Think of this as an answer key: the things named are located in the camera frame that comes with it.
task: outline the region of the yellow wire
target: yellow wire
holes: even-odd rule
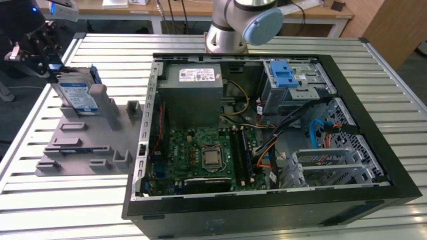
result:
[[[220,114],[221,116],[234,116],[234,115],[238,115],[238,114],[244,113],[244,112],[246,111],[248,107],[249,107],[249,98],[248,98],[246,92],[242,90],[242,88],[238,86],[238,84],[237,84],[236,82],[233,82],[233,81],[230,81],[230,80],[228,80],[228,82],[230,82],[230,83],[240,89],[240,91],[242,92],[244,97],[245,97],[245,106],[244,106],[242,110],[240,110],[240,111],[237,111],[237,112],[221,113],[221,114]]]

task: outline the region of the white cable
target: white cable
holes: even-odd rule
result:
[[[265,127],[265,126],[256,126],[256,125],[246,124],[246,123],[234,123],[234,122],[229,121],[228,118],[225,118],[225,117],[222,117],[222,116],[220,116],[220,117],[221,117],[222,119],[225,119],[226,122],[229,122],[232,125],[249,126],[249,127],[252,127],[252,128],[256,128],[256,129],[266,129],[266,128],[268,128],[268,127]]]

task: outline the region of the metal table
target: metal table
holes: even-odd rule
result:
[[[202,41],[198,35],[88,34],[72,40],[62,60],[73,67],[96,65],[117,104],[144,103],[152,53],[201,53]],[[354,38],[277,37],[248,49],[332,55],[424,196],[349,225],[202,239],[427,239],[427,108],[372,46]],[[0,164],[0,239],[145,239],[130,221],[121,220],[125,175],[33,175],[61,117],[60,104],[46,86]]]

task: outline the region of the motherboard chip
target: motherboard chip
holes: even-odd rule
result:
[[[220,152],[218,151],[205,151],[204,153],[204,164],[220,164]]]
[[[201,147],[201,168],[208,172],[222,167],[222,150],[218,144],[205,144]]]

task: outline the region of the floor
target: floor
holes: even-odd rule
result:
[[[148,21],[100,21],[92,20],[90,27],[94,33],[129,34],[129,33],[149,33],[150,24]],[[208,22],[189,22],[189,33],[202,34],[208,30]],[[164,25],[164,28],[173,29],[172,25]],[[176,33],[182,31],[182,23],[177,23]],[[58,36],[64,49],[73,38],[74,33],[86,32],[85,21],[66,22],[65,27],[58,30]],[[401,67],[397,69],[397,74],[410,87],[424,104],[427,104],[427,57],[416,52],[410,54]],[[0,81],[10,92],[14,94],[14,101],[2,102],[0,100],[0,160],[3,156],[10,142],[19,130],[25,121],[26,115],[33,107],[41,88],[45,81],[33,76],[21,76],[18,72],[13,71],[7,65],[0,61]]]

